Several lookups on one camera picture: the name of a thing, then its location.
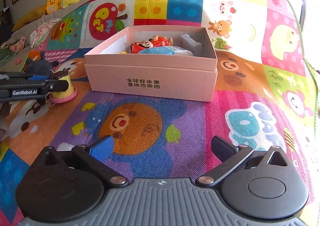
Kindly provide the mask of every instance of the pink cup base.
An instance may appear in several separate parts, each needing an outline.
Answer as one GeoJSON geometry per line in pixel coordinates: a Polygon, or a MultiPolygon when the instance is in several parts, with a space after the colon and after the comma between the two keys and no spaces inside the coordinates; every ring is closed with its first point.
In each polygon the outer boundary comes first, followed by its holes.
{"type": "Polygon", "coordinates": [[[51,95],[49,96],[49,99],[51,100],[52,103],[56,103],[56,104],[64,103],[64,102],[67,102],[69,100],[72,100],[74,97],[76,97],[76,95],[78,93],[76,87],[73,86],[73,89],[74,89],[74,93],[71,94],[70,96],[67,96],[67,97],[63,98],[63,99],[53,99],[51,97],[51,95]]]}

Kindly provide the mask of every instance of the cartoon pig print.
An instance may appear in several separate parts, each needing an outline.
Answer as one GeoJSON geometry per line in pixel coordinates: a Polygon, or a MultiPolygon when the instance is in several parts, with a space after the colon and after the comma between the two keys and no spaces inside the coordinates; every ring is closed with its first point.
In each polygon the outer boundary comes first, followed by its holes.
{"type": "Polygon", "coordinates": [[[232,14],[236,13],[236,10],[232,5],[233,5],[232,1],[228,1],[228,2],[222,1],[222,2],[220,2],[220,5],[219,5],[220,15],[227,16],[228,18],[231,19],[232,18],[232,14]]]}
{"type": "Polygon", "coordinates": [[[306,115],[313,116],[314,112],[312,109],[307,108],[304,105],[304,94],[302,91],[297,90],[297,92],[286,91],[286,93],[282,94],[282,99],[284,103],[292,109],[297,116],[300,118],[305,117],[306,115]]]}

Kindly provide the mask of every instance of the bed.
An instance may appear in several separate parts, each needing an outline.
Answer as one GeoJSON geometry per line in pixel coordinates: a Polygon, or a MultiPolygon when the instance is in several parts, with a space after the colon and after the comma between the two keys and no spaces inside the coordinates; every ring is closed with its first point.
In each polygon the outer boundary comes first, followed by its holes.
{"type": "Polygon", "coordinates": [[[29,56],[34,59],[40,51],[49,61],[59,60],[57,70],[69,70],[78,95],[53,107],[34,100],[12,103],[0,156],[2,225],[15,225],[23,217],[15,190],[43,147],[89,145],[103,124],[132,111],[125,128],[113,134],[120,150],[104,161],[130,180],[194,180],[220,163],[210,150],[214,135],[255,150],[278,145],[309,189],[302,219],[317,225],[318,88],[288,0],[91,0],[61,19],[29,56]],[[218,56],[212,102],[90,89],[84,54],[127,26],[155,24],[208,28],[218,56]],[[215,24],[226,28],[218,32],[215,24]]]}

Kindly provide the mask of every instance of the orange cartoon face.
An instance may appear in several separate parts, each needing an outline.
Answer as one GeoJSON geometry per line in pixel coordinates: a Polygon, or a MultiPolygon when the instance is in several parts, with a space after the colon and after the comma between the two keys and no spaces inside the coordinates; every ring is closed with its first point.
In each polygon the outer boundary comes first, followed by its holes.
{"type": "Polygon", "coordinates": [[[55,72],[67,70],[71,79],[79,79],[87,76],[84,65],[84,58],[74,58],[60,64],[55,72]]]}
{"type": "Polygon", "coordinates": [[[266,91],[271,92],[262,64],[247,61],[225,51],[216,53],[218,57],[216,90],[247,91],[263,97],[266,96],[266,91]]]}
{"type": "Polygon", "coordinates": [[[161,115],[142,103],[125,103],[115,108],[103,122],[98,138],[111,135],[114,153],[135,155],[149,149],[160,136],[161,115]]]}

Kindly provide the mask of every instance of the small orange toy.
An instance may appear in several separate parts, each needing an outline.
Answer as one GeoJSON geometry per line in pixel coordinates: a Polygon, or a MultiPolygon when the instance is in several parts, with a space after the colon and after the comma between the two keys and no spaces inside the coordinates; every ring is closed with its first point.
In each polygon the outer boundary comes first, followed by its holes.
{"type": "Polygon", "coordinates": [[[161,37],[161,36],[154,35],[154,36],[152,37],[152,40],[151,40],[150,42],[153,43],[154,47],[173,45],[173,40],[172,40],[172,38],[170,37],[170,38],[167,40],[167,38],[166,38],[165,36],[164,36],[164,37],[161,37]]]}
{"type": "Polygon", "coordinates": [[[154,45],[151,41],[142,41],[140,43],[131,44],[130,49],[131,49],[131,53],[139,53],[141,50],[147,49],[153,46],[154,45]]]}

